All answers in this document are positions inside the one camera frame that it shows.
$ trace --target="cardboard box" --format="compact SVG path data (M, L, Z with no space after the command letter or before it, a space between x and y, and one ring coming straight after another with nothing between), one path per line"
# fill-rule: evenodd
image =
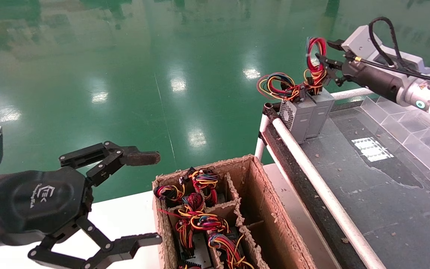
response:
M212 167L223 177L218 191L227 202L206 208L227 219L244 235L241 240L246 260L257 269L315 269L309 251L286 213L261 163L253 155L197 167ZM157 176L152 186L177 185L186 171ZM159 245L161 269L176 269L178 251L174 241L176 218L161 210L173 212L164 201L154 197L157 231L163 238ZM220 252L210 249L214 268L223 269Z

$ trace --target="black cable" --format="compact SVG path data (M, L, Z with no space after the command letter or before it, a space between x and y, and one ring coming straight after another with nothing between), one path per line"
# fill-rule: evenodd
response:
M415 74L415 73L412 73L412 72L409 72L409 71L404 71L404 70L399 70L399 69L396 69L396 68L387 67L385 65L381 65L379 63L375 63L375 62L372 62L372 61L367 61L367 60L364 60L364 59L361 59L360 62L368 64L368 65L372 65L374 67L378 67L378 68L386 69L386 70L389 70L389 71L393 71L393 72L396 72L396 73L400 73L400 74L404 74L404 75L411 75L412 77L416 77L416 78L422 78L423 80L430 80L430 77L428 75L422 75L422 74L419 74L419 73Z
M394 51L396 52L396 58L398 59L399 64L401 64L401 66L403 68L405 68L405 70L411 71L414 74L419 74L418 71L412 70L408 66L408 64L403 60L403 58L401 57L401 53L400 53L399 47L398 47L398 40L396 39L396 33L394 32L394 25L392 24L391 20L389 20L386 17L375 18L368 25L369 26L369 38L371 39L371 42L373 43L374 47L379 52L379 54L384 58L384 60L386 60L386 63L389 66L395 66L393 60L381 49L381 47L379 46L379 44L377 44L376 39L374 38L374 29L373 29L373 26L374 26L374 23L376 23L378 21L384 21L389 26L389 31L391 32L391 39L392 39L393 44L394 44Z

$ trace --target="gray power supply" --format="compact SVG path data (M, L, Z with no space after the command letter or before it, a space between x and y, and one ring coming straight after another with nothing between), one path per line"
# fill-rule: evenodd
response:
M325 89L319 95L308 96L303 102L285 101L280 106L280 118L298 143L319 135L334 104L334 98Z
M328 114L331 112L335 100L325 89L319 92L318 95L308 94L308 96L316 104L316 108L313 111L313 116L311 117L308 131L306 133L306 138L311 138L320 134L321 128L323 128L324 122L328 118Z
M298 143L303 143L306 139L306 132L315 107L315 102L310 98L299 103L290 101L281 103L280 118Z

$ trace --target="transparent container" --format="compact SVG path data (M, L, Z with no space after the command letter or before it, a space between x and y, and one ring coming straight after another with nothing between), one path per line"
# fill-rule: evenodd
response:
M430 169L430 115L413 106L402 107L383 97L361 104L371 118Z

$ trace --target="floor line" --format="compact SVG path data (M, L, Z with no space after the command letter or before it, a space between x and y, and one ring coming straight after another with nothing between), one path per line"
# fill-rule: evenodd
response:
M175 160L174 145L172 145L172 138L170 137L169 126L167 125L167 117L165 117L165 109L163 108L162 94L160 94L159 82L157 82L157 76L155 75L155 72L154 72L154 78L155 78L155 84L157 85L157 90L159 91L159 98L160 98L160 104L162 106L163 120L165 121L165 127L167 128L167 134L169 135L170 147L172 148L172 155L174 156L175 168L177 169L177 161Z

